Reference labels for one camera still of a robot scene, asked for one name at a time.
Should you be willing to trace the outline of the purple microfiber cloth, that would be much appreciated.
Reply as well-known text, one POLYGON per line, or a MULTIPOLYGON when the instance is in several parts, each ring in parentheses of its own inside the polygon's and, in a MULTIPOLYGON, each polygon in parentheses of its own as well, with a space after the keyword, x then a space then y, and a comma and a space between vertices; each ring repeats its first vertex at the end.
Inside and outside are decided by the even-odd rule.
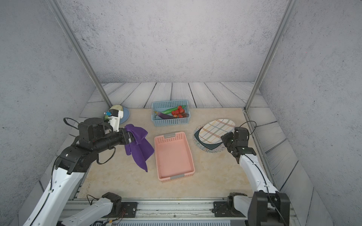
POLYGON ((135 127, 133 124, 125 126, 127 132, 131 133, 134 140, 125 145, 125 151, 127 155, 131 155, 135 163, 143 170, 148 172, 146 161, 154 154, 154 148, 146 139, 148 132, 141 128, 135 127))

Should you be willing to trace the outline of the white plaid striped round plate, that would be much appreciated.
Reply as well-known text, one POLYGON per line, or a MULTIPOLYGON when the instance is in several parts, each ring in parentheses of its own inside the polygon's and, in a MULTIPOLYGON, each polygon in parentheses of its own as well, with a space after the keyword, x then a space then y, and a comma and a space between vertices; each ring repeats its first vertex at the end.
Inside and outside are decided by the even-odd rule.
POLYGON ((218 144, 222 142, 221 137, 235 128, 236 124, 230 119, 217 119, 204 125, 198 138, 204 144, 218 144))

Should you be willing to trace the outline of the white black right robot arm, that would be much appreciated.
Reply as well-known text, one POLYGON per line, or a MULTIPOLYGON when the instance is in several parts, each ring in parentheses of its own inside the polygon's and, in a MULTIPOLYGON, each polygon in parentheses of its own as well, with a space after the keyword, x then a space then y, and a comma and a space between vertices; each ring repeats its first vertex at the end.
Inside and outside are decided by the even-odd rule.
POLYGON ((253 148, 248 146, 250 132, 236 127, 233 132, 221 136, 227 151, 242 167, 253 190, 252 198, 231 193, 228 209, 247 217, 246 226, 289 226, 290 200, 268 179, 253 148))

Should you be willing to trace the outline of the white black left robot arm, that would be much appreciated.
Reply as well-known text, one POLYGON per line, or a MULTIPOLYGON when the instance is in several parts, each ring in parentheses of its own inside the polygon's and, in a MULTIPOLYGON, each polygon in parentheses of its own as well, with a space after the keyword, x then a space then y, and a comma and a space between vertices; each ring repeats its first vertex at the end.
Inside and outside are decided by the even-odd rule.
POLYGON ((79 136, 56 158, 47 188, 26 226, 55 226, 76 186, 99 154, 117 145, 128 145, 135 138, 125 128, 114 128, 102 118, 89 118, 78 124, 79 136))

